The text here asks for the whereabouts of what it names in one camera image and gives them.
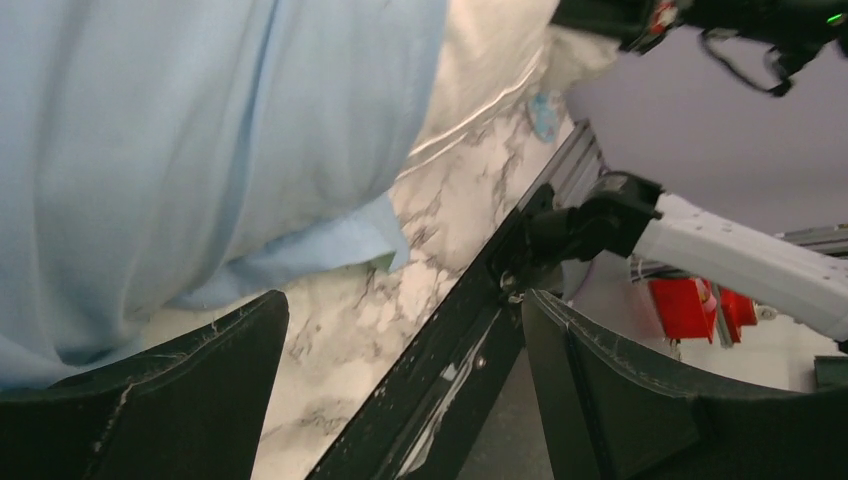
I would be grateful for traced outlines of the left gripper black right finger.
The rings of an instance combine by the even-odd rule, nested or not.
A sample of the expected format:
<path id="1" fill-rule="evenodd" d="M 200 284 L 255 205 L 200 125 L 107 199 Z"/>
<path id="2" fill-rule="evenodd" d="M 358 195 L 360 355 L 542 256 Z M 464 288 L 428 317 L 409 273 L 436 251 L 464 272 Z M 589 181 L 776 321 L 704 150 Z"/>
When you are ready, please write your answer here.
<path id="1" fill-rule="evenodd" d="M 558 479 L 843 479 L 847 390 L 723 377 L 611 331 L 539 290 L 522 324 Z"/>

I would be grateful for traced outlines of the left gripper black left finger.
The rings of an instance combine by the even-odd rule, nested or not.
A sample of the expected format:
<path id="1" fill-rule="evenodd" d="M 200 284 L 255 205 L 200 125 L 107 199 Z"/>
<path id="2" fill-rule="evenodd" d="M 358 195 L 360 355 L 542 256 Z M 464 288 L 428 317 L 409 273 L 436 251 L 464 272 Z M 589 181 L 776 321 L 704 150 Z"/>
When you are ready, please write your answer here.
<path id="1" fill-rule="evenodd" d="M 48 388 L 1 396 L 5 479 L 247 479 L 289 321 L 268 292 Z"/>

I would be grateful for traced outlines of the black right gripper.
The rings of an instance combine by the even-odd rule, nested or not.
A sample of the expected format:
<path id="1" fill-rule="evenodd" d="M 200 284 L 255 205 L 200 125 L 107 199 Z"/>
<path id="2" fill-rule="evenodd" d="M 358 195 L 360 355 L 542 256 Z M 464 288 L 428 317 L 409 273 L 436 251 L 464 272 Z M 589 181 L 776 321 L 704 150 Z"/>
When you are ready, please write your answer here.
<path id="1" fill-rule="evenodd" d="M 847 55 L 847 3 L 837 0 L 561 1 L 551 23 L 616 40 L 637 54 L 688 26 L 782 50 L 834 42 Z"/>

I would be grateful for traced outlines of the light blue pillowcase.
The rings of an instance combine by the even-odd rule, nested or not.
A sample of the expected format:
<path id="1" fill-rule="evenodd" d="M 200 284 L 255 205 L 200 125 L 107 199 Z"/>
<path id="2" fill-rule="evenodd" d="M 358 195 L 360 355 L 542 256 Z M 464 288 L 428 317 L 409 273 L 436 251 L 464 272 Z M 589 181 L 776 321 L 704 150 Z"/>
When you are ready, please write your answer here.
<path id="1" fill-rule="evenodd" d="M 1 386 L 134 354 L 214 309 L 409 249 L 388 192 L 444 1 L 5 1 Z"/>

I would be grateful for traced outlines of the white pillow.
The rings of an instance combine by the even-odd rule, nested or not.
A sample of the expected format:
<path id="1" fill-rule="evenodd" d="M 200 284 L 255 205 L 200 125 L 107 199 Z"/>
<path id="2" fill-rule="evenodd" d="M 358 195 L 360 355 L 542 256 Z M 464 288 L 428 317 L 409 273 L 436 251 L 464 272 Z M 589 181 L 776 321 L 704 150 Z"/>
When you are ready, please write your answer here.
<path id="1" fill-rule="evenodd" d="M 618 42 L 553 26 L 554 1 L 452 1 L 426 120 L 401 174 L 431 163 L 538 91 L 564 93 L 618 57 Z"/>

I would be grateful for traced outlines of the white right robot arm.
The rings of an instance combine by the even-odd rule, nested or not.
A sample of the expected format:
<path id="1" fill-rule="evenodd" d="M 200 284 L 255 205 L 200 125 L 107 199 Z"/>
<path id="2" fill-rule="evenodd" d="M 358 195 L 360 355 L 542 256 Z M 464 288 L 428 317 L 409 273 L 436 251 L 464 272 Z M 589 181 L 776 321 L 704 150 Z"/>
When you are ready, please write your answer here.
<path id="1" fill-rule="evenodd" d="M 680 25 L 699 29 L 711 58 L 717 38 L 764 43 L 774 98 L 789 92 L 794 74 L 825 45 L 847 45 L 843 1 L 562 1 L 551 21 L 640 54 Z M 513 269 L 518 291 L 567 260 L 605 251 L 638 256 L 715 281 L 847 343 L 845 260 L 731 222 L 628 172 L 602 174 L 576 207 L 531 216 L 524 248 Z"/>

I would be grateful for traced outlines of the red clamp blocks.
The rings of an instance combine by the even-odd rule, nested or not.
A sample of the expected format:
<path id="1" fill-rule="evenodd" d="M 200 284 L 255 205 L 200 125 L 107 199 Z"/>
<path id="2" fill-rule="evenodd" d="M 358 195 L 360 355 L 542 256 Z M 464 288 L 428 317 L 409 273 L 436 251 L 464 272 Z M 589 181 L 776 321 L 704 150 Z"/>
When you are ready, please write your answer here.
<path id="1" fill-rule="evenodd" d="M 701 278 L 653 279 L 648 281 L 656 313 L 666 337 L 672 340 L 707 339 L 717 331 L 721 308 L 733 343 L 741 342 L 742 328 L 759 322 L 754 303 L 726 288 L 716 296 L 709 281 Z"/>

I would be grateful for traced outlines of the small blue white packet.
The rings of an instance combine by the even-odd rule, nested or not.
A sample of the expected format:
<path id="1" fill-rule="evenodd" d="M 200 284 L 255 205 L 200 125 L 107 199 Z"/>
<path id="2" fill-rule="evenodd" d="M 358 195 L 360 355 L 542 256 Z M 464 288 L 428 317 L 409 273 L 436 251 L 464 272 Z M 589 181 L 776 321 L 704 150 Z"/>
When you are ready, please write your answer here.
<path id="1" fill-rule="evenodd" d="M 543 143 L 553 143 L 561 126 L 559 108 L 562 104 L 560 91 L 540 91 L 526 103 L 526 112 L 533 133 Z"/>

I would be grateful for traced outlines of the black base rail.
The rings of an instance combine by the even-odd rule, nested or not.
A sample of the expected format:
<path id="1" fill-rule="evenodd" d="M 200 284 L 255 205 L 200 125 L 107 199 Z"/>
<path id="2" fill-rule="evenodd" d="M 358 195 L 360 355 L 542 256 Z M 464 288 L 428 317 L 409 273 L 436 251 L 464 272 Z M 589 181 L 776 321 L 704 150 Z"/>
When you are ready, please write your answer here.
<path id="1" fill-rule="evenodd" d="M 500 278 L 528 213 L 554 190 L 528 191 L 449 290 L 311 479 L 454 479 L 523 345 Z"/>

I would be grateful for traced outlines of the aluminium table edge frame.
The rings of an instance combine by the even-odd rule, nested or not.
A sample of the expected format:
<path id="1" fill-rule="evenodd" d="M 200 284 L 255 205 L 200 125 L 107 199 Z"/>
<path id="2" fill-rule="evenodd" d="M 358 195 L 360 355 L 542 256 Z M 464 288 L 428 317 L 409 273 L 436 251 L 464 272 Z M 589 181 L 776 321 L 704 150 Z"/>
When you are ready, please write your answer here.
<path id="1" fill-rule="evenodd" d="M 527 209 L 538 191 L 550 192 L 550 202 L 562 208 L 577 204 L 598 177 L 603 161 L 592 124 L 579 120 L 559 145 L 518 203 Z"/>

